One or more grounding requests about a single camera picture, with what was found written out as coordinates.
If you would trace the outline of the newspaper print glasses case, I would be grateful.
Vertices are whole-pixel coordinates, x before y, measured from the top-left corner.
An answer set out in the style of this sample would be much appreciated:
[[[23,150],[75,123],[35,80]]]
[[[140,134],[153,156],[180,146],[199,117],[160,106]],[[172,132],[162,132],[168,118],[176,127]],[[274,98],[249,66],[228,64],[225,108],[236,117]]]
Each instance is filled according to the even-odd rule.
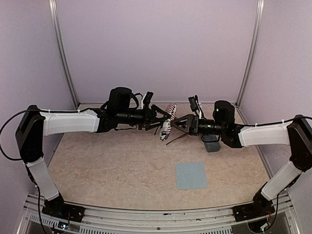
[[[161,141],[165,141],[169,138],[169,135],[172,130],[171,122],[175,120],[176,118],[176,109],[177,109],[177,104],[174,102],[170,103],[165,109],[165,112],[169,114],[170,117],[166,119],[161,126],[160,133],[159,133],[159,139]]]

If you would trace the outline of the blue-grey hard glasses case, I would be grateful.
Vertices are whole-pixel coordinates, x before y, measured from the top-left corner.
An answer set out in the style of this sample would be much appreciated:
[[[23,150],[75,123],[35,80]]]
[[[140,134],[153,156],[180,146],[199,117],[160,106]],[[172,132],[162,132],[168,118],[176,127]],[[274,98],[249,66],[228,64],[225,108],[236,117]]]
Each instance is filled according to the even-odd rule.
[[[205,149],[208,153],[218,152],[221,148],[219,140],[215,135],[202,135],[201,141],[204,143]]]

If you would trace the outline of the blue cleaning cloth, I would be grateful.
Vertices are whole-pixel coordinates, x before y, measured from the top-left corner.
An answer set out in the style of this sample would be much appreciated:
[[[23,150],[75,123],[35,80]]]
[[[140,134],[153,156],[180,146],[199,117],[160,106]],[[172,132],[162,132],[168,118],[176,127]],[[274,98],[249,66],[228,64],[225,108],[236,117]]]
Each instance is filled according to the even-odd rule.
[[[178,190],[208,188],[205,167],[202,162],[177,163],[175,175]]]

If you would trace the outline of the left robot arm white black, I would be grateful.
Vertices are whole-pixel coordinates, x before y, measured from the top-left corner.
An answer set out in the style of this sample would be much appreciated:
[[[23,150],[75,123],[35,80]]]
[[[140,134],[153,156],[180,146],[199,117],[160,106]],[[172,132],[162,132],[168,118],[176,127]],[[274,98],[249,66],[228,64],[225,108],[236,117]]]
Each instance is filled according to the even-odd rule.
[[[19,154],[47,201],[49,209],[62,217],[68,205],[60,200],[60,192],[53,182],[43,159],[43,137],[72,132],[106,133],[119,124],[150,130],[161,125],[171,116],[150,104],[152,92],[138,101],[131,89],[117,87],[110,91],[109,99],[99,108],[76,111],[40,110],[36,105],[27,108],[16,130]]]

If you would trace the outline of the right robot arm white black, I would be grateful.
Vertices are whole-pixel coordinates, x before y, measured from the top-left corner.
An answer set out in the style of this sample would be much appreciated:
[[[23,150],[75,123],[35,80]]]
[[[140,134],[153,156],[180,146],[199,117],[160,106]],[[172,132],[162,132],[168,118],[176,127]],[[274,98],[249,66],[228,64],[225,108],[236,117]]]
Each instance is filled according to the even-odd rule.
[[[289,145],[289,161],[261,188],[260,197],[252,202],[249,211],[260,216],[268,209],[268,201],[289,187],[303,172],[312,167],[312,128],[309,117],[296,115],[280,122],[243,125],[234,118],[235,108],[225,100],[214,103],[213,119],[201,114],[189,114],[172,120],[171,126],[189,135],[215,135],[231,148],[254,145]]]

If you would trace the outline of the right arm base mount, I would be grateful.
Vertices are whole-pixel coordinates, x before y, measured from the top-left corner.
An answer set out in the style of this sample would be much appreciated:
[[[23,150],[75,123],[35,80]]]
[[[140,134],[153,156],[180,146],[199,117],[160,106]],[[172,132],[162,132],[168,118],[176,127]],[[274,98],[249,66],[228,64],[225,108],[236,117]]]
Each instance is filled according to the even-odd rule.
[[[251,203],[237,205],[232,208],[236,222],[254,219],[275,213],[275,208],[271,200],[267,200],[259,190]]]

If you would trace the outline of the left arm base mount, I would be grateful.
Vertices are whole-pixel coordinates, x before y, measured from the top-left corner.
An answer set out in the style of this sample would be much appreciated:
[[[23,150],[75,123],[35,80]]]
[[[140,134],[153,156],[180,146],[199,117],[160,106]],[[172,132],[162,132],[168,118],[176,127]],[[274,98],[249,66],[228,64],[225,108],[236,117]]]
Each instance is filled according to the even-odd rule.
[[[44,200],[42,213],[52,217],[66,219],[81,223],[84,216],[85,208],[78,205],[72,205],[64,202],[61,194],[52,200]]]

